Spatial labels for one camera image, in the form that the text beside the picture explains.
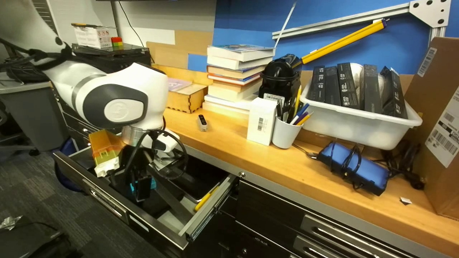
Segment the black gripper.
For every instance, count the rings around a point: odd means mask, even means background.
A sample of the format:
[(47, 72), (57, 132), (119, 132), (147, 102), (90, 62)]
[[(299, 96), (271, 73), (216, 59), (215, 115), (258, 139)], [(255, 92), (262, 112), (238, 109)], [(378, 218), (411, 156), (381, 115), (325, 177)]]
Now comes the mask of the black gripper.
[(120, 168), (111, 177), (111, 187), (130, 201), (146, 201), (153, 189), (143, 151), (126, 146), (120, 152)]

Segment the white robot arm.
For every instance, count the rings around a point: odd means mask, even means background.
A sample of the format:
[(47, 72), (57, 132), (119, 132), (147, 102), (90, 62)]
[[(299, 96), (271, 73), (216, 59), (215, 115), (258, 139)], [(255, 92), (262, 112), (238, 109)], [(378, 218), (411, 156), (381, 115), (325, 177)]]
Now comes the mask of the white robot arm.
[(119, 126), (133, 149), (152, 148), (165, 132), (167, 76), (133, 62), (104, 72), (73, 52), (40, 15), (45, 0), (0, 0), (1, 43), (18, 55), (1, 70), (24, 83), (48, 82), (81, 119)]

